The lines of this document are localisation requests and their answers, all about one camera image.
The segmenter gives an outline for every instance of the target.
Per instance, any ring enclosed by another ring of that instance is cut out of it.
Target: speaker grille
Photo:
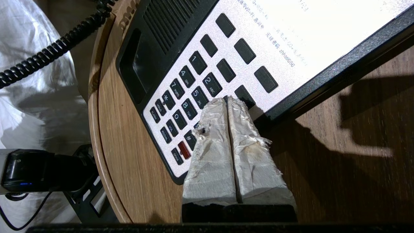
[[[166,54],[199,6],[200,0],[152,0],[144,20]]]

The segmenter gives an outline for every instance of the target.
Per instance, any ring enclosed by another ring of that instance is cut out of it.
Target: tissue-wrapped object
[[[242,202],[288,204],[296,210],[294,196],[270,156],[271,141],[260,137],[244,102],[229,97],[227,104],[236,184]]]
[[[224,99],[204,106],[199,126],[193,130],[197,143],[184,181],[183,204],[237,203],[227,120]]]

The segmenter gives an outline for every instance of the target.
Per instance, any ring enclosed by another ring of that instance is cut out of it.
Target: key 2
[[[223,89],[213,73],[209,73],[207,77],[203,79],[203,83],[212,97],[216,97],[216,95]]]

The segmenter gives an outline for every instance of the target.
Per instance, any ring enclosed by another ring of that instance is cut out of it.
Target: wooden surface
[[[98,40],[107,45],[89,100],[95,156],[121,222],[177,223],[182,186],[171,181],[115,68],[135,7],[119,2],[109,38]],[[411,48],[297,120],[262,132],[300,222],[414,221],[413,74]]]

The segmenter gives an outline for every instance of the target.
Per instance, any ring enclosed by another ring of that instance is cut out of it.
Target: coiled phone cord
[[[47,66],[100,28],[110,16],[112,6],[118,0],[99,0],[96,13],[87,17],[66,35],[42,49],[36,55],[8,70],[0,72],[0,89],[9,86]]]

